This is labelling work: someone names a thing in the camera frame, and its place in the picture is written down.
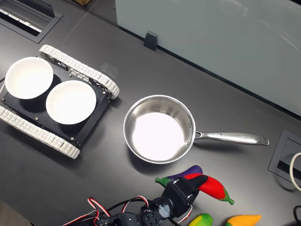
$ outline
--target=yellow pepper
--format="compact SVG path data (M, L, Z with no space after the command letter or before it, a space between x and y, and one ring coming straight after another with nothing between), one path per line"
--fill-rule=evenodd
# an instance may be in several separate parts
M254 226L261 219L261 215L239 215L228 220L226 226Z

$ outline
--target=toy vegetable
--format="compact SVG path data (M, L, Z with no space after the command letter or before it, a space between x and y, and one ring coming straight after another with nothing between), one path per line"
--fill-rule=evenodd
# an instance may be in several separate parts
M198 216L197 218L195 218L189 224L189 226L212 226L212 223L213 223L212 217L209 214L204 213Z
M226 226L254 226L261 219L261 215L239 215L232 217Z
M190 167L183 173L173 176L168 176L162 179L156 178L156 182L160 183L163 187L166 187L170 182L181 177L189 180L198 188L199 191L202 191L220 201L229 202L231 205L234 204L234 201L230 199L224 186L218 180L204 175L199 166Z

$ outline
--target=pan handle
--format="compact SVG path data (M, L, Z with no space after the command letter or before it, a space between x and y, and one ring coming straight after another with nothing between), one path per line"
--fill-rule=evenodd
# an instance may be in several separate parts
M196 131L200 136L195 138L195 140L199 139L210 139L210 140L221 140L227 141L236 144L244 144L244 145L269 145L269 139L265 137L259 137L252 134L247 133L203 133Z

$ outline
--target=black table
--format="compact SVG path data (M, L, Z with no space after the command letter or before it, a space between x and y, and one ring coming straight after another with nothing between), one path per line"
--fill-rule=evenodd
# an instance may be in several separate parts
M62 5L57 11L64 17L39 45L0 26L0 51L7 56L0 62L1 76L14 61L35 56L43 44L50 44L110 73L121 92L76 160L45 148L1 121L0 199L36 226L62 225L91 211L90 196L105 207L136 195L153 199L163 192L155 177L200 165L205 174L223 183L236 202L230 206L200 194L184 225L205 212L212 215L214 225L224 225L239 214L261 214L258 226L291 225L292 209L300 205L301 193L291 191L293 185L268 171L268 166L282 129L301 136L300 121L164 52L145 48L140 40L102 20L101 1L92 2L89 13L67 0L57 2ZM270 145L200 140L179 161L147 164L128 149L123 120L137 100L153 94L183 102L200 131L252 133L268 137ZM128 210L139 208L134 204Z

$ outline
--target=white bowl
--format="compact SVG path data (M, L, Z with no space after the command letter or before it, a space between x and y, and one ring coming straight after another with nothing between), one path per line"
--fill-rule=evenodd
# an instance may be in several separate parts
M65 81L55 86L46 100L49 116L66 125L84 121L94 111L96 94L82 81Z
M8 92L19 99L32 99L44 93L53 80L51 65L41 58L27 57L13 63L6 73Z

